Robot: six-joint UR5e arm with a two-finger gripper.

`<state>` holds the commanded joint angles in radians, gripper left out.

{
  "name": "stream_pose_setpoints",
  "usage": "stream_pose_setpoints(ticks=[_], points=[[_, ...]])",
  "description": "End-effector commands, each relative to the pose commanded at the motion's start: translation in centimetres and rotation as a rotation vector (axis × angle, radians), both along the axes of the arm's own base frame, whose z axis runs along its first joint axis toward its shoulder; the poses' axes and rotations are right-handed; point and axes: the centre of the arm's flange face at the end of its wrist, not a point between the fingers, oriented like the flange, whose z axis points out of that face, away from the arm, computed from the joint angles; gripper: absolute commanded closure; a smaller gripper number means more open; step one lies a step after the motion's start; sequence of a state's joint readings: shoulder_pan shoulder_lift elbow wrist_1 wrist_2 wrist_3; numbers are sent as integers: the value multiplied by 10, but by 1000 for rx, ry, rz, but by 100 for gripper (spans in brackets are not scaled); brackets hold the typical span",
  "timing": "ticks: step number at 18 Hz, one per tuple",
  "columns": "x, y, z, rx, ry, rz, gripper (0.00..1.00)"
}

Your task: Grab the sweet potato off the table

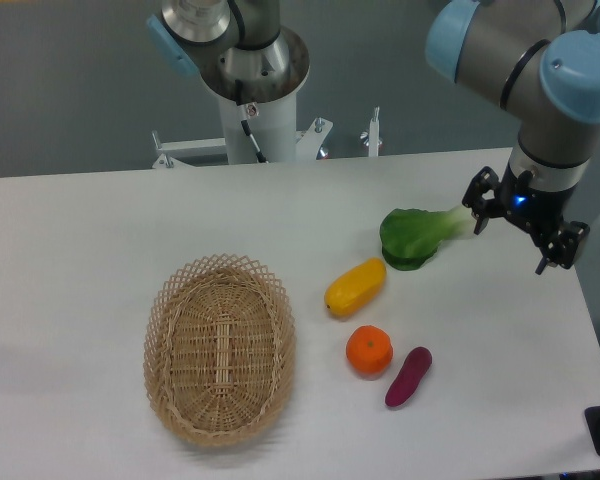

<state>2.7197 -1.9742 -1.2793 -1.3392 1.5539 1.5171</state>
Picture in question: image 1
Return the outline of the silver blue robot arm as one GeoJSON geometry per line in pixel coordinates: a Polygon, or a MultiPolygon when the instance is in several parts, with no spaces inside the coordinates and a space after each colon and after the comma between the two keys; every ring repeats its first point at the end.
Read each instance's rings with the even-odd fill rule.
{"type": "MultiPolygon", "coordinates": [[[[316,131],[296,131],[308,50],[277,2],[165,1],[147,28],[172,68],[217,98],[231,163],[316,157],[316,131]]],[[[482,169],[463,197],[477,228],[503,218],[531,237],[542,267],[571,267],[589,228],[563,210],[600,137],[600,1],[452,1],[425,55],[521,123],[505,172],[482,169]]]]}

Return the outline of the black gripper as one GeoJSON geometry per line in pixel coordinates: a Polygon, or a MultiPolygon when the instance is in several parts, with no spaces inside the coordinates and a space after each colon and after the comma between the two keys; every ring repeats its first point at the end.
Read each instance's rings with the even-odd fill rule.
{"type": "Polygon", "coordinates": [[[541,239],[542,256],[535,273],[557,266],[568,270],[580,258],[590,233],[584,222],[564,221],[563,211],[576,187],[545,192],[533,189],[527,177],[516,177],[507,166],[500,183],[498,175],[485,166],[472,178],[462,205],[471,210],[473,232],[479,235],[490,219],[502,217],[529,234],[548,235],[541,239]]]}

